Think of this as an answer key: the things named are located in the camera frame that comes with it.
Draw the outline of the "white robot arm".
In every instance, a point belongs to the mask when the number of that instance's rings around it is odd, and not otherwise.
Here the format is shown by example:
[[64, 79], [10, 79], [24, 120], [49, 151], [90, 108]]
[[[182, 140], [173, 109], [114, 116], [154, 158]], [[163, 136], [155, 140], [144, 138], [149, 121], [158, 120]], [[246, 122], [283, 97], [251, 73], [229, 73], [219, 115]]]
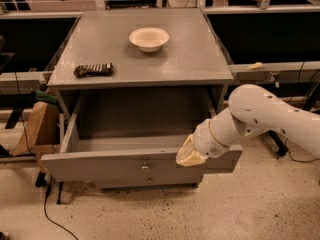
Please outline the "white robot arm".
[[200, 123], [177, 153], [176, 163], [188, 167], [218, 158], [239, 140], [267, 131], [277, 132], [320, 157], [320, 116], [295, 108], [266, 89], [252, 84], [237, 87], [228, 107]]

